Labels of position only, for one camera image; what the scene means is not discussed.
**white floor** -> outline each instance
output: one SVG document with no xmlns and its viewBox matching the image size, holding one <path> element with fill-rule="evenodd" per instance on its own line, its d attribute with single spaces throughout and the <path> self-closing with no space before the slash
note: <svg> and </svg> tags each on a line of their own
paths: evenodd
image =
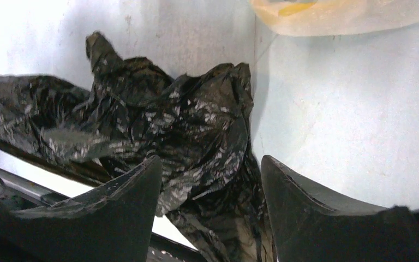
<svg viewBox="0 0 419 262">
<path fill-rule="evenodd" d="M 247 0 L 0 1 L 0 74 L 90 88 L 85 37 L 172 76 L 252 65 L 254 151 L 370 203 L 419 207 L 419 24 L 350 37 L 276 36 Z M 75 196 L 88 187 L 0 152 L 0 167 Z M 153 231 L 190 245 L 165 218 Z"/>
</svg>

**crumpled plastic bag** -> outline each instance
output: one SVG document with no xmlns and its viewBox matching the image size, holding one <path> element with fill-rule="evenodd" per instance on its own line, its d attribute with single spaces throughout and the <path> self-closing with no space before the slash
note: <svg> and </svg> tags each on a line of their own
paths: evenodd
<svg viewBox="0 0 419 262">
<path fill-rule="evenodd" d="M 413 0 L 248 0 L 274 32 L 294 37 L 362 34 L 419 22 Z"/>
<path fill-rule="evenodd" d="M 208 261 L 274 261 L 249 66 L 173 79 L 144 57 L 120 58 L 99 32 L 86 54 L 91 92 L 55 76 L 0 76 L 0 141 L 67 170 L 98 160 L 112 178 L 159 156 L 157 216 Z"/>
</svg>

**translucent plastic bag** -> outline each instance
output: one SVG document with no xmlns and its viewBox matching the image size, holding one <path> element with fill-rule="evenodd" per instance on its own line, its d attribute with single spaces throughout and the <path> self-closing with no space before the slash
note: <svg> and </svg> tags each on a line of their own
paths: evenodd
<svg viewBox="0 0 419 262">
<path fill-rule="evenodd" d="M 419 22 L 419 0 L 249 2 L 271 30 L 298 37 L 360 34 Z"/>
</svg>

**plastic bag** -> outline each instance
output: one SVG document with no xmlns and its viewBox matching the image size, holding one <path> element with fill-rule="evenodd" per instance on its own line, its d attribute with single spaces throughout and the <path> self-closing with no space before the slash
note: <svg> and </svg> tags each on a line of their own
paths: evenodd
<svg viewBox="0 0 419 262">
<path fill-rule="evenodd" d="M 361 34 L 419 22 L 414 0 L 249 0 L 274 32 L 295 37 Z"/>
<path fill-rule="evenodd" d="M 88 177 L 98 183 L 159 156 L 157 216 L 208 261 L 273 261 L 249 134 L 249 66 L 173 79 L 144 57 L 120 58 L 99 32 L 86 54 L 90 93 L 55 76 L 0 76 L 0 142 L 72 174 L 98 160 L 108 174 Z"/>
</svg>

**black plastic bag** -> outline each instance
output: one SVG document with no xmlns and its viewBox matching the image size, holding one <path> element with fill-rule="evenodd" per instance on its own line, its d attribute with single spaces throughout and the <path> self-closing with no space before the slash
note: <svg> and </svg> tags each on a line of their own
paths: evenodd
<svg viewBox="0 0 419 262">
<path fill-rule="evenodd" d="M 99 32 L 86 39 L 86 53 L 90 93 L 49 75 L 0 76 L 0 143 L 72 174 L 98 160 L 107 178 L 88 178 L 96 183 L 158 155 L 157 216 L 208 261 L 273 261 L 251 151 L 249 66 L 173 79 L 146 58 L 121 59 Z"/>
</svg>

